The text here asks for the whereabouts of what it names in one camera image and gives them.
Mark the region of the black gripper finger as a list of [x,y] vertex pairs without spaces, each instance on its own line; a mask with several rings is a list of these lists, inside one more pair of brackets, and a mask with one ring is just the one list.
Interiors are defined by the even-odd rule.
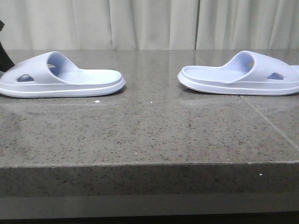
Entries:
[[6,53],[0,42],[0,71],[7,72],[10,68],[14,67],[15,64]]

